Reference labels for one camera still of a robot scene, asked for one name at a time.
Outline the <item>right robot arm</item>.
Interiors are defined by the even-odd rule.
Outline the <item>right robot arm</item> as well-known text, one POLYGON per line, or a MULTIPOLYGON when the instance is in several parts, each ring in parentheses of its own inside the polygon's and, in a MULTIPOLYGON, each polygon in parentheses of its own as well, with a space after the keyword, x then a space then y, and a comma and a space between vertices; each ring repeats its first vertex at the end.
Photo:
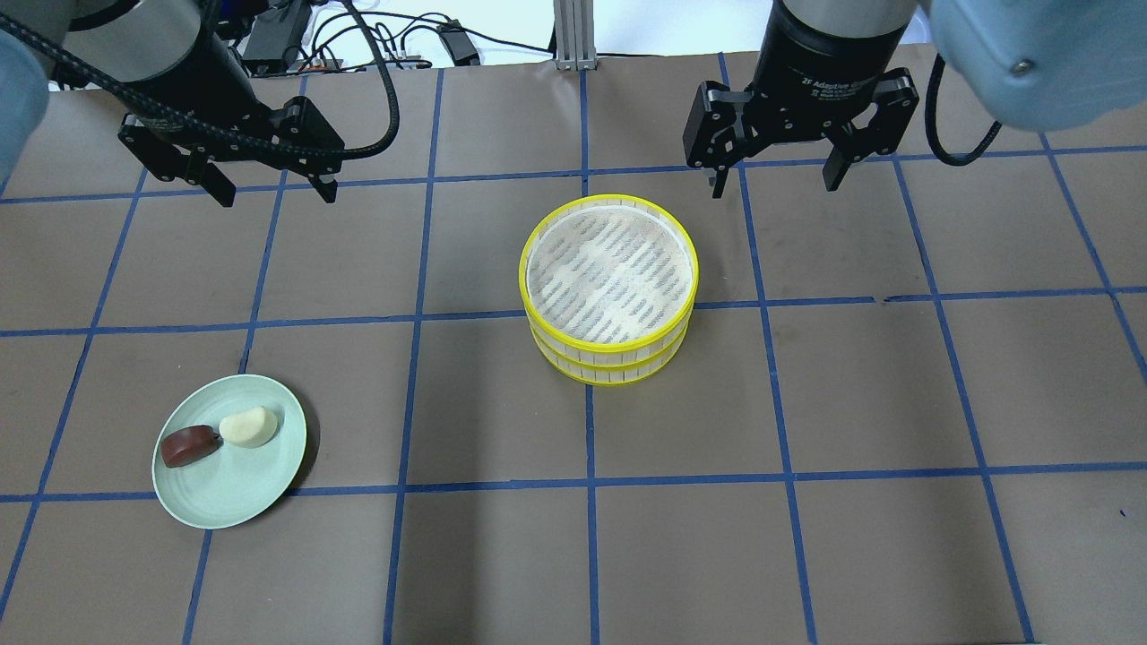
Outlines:
POLYGON ((830 142, 824 186, 900 147, 923 109, 936 160, 962 168, 1001 127, 1075 129, 1144 103, 1144 1, 777 1, 746 90, 702 81, 682 133, 720 197, 729 169, 774 143, 830 142), (938 93, 954 70, 992 117, 949 151, 938 93))

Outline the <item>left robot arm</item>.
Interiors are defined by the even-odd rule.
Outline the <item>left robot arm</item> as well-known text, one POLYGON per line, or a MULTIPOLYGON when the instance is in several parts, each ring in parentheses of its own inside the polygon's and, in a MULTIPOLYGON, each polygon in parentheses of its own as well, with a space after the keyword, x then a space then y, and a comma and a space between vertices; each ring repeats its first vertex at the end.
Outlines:
POLYGON ((223 171, 253 162, 336 199, 345 143, 310 99, 255 96, 235 40, 258 44, 267 13, 292 1, 3 1, 3 179, 44 118, 52 79, 110 91, 125 107, 118 141, 153 176, 231 207, 223 171))

